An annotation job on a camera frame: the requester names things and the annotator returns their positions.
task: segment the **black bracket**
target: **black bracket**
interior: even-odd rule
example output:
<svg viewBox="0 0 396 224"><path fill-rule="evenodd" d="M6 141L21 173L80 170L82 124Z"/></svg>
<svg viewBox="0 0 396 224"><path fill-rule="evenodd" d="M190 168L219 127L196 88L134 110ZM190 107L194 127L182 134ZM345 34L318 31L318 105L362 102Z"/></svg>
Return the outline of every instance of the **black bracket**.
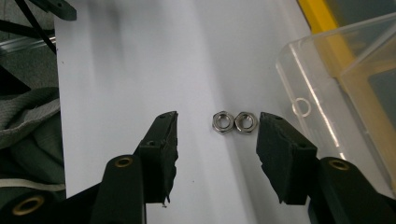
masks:
<svg viewBox="0 0 396 224"><path fill-rule="evenodd" d="M61 202L47 191L14 199L1 223L146 223L146 203L164 203L177 160L177 112L158 116L133 155L110 160L102 182Z"/></svg>
<svg viewBox="0 0 396 224"><path fill-rule="evenodd" d="M317 159L315 145L281 117L262 112L256 150L280 202L305 204L309 196L311 223L396 223L396 201L351 162Z"/></svg>

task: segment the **hex nut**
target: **hex nut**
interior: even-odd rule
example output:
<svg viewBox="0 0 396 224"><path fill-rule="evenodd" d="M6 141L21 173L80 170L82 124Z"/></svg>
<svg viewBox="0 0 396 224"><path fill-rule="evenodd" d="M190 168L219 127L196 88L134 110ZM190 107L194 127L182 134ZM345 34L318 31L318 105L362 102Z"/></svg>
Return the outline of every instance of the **hex nut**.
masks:
<svg viewBox="0 0 396 224"><path fill-rule="evenodd" d="M222 119L228 120L227 126L225 127L221 126L220 121ZM218 133L221 134L229 133L230 131L233 130L233 115L231 115L227 111L220 111L219 113L213 116L212 126L213 129Z"/></svg>
<svg viewBox="0 0 396 224"><path fill-rule="evenodd" d="M244 125L243 125L244 119L247 119L250 121L251 124L249 127L244 127ZM251 132L253 132L254 129L256 129L257 124L259 122L257 121L254 114L248 113L248 112L241 112L241 113L239 113L238 116L236 116L234 123L235 123L236 130L238 130L238 132L250 134Z"/></svg>

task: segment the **silver hex nut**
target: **silver hex nut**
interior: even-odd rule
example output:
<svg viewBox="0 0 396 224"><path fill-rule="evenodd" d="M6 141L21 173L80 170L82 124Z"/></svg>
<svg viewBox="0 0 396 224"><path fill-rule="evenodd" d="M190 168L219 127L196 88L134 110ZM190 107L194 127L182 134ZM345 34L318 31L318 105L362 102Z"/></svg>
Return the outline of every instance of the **silver hex nut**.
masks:
<svg viewBox="0 0 396 224"><path fill-rule="evenodd" d="M247 120L248 126L244 125L244 120ZM238 114L238 116L236 116L234 123L238 132L250 134L254 129L256 129L259 122L257 121L254 114L249 112L241 112Z"/></svg>
<svg viewBox="0 0 396 224"><path fill-rule="evenodd" d="M213 129L218 133L229 133L233 130L233 115L231 115L227 111L220 111L213 116L212 126Z"/></svg>

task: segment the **gray fabric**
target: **gray fabric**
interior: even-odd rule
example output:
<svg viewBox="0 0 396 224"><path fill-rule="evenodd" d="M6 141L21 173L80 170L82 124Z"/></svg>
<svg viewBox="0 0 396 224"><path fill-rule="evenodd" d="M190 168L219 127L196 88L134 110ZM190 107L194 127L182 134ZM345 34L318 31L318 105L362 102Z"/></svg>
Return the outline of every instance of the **gray fabric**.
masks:
<svg viewBox="0 0 396 224"><path fill-rule="evenodd" d="M0 209L12 199L51 184L64 188L58 88L0 97ZM62 188L53 192L65 198Z"/></svg>
<svg viewBox="0 0 396 224"><path fill-rule="evenodd" d="M60 111L57 88L28 91L0 101L0 149L19 142Z"/></svg>
<svg viewBox="0 0 396 224"><path fill-rule="evenodd" d="M32 135L9 148L14 160L28 175L51 184L64 183L64 167L42 150Z"/></svg>

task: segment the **screw hole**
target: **screw hole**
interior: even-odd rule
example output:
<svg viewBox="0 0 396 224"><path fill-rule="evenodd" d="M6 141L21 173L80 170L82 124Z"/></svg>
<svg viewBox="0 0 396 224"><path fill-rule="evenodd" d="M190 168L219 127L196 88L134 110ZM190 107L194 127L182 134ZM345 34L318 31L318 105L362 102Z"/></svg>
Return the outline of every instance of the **screw hole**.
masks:
<svg viewBox="0 0 396 224"><path fill-rule="evenodd" d="M21 203L17 204L12 210L14 216L20 217L24 215L31 214L37 210L44 203L44 197L41 195L36 195L34 197L28 198Z"/></svg>
<svg viewBox="0 0 396 224"><path fill-rule="evenodd" d="M349 170L348 164L346 164L343 161L332 160L332 161L329 161L329 164L330 164L330 166L332 166L333 168L335 168L337 170L341 170L341 171Z"/></svg>
<svg viewBox="0 0 396 224"><path fill-rule="evenodd" d="M126 167L132 164L132 158L123 157L116 161L116 166L119 168Z"/></svg>

